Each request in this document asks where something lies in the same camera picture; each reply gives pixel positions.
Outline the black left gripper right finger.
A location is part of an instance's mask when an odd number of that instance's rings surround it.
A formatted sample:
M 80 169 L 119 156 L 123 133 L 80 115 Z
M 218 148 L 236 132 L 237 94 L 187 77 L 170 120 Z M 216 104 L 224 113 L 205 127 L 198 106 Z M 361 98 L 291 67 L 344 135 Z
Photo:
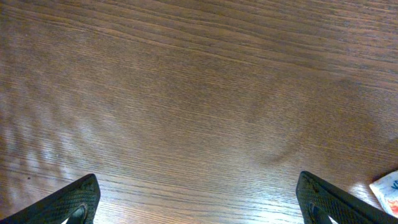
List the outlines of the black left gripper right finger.
M 305 224 L 397 224 L 397 218 L 354 197 L 318 176 L 302 171 L 296 196 Z

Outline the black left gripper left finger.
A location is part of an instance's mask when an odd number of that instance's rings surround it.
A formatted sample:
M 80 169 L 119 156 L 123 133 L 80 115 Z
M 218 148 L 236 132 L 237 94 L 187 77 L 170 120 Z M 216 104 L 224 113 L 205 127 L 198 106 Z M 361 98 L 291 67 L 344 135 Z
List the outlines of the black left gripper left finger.
M 86 223 L 93 224 L 101 192 L 94 174 L 88 174 L 64 188 L 1 220 L 1 223 Z

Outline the small orange box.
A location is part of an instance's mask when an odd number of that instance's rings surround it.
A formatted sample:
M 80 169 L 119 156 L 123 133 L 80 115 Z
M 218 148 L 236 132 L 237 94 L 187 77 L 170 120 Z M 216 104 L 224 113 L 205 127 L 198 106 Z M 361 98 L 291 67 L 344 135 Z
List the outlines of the small orange box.
M 384 211 L 397 216 L 397 171 L 385 175 L 369 187 Z

